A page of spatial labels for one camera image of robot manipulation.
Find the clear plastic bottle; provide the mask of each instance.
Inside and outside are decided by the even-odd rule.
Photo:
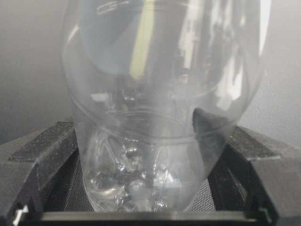
[[[267,2],[70,1],[62,59],[96,211],[191,205],[260,81]]]

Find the black holder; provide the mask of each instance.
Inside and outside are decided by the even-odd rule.
[[[216,211],[63,211],[79,165],[71,121],[1,145],[0,225],[301,225],[301,150],[244,128],[209,175]]]

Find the gray backdrop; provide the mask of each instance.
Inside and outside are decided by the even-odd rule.
[[[66,0],[0,0],[0,144],[71,115],[60,33]],[[301,1],[272,0],[267,75],[240,125],[301,146]]]

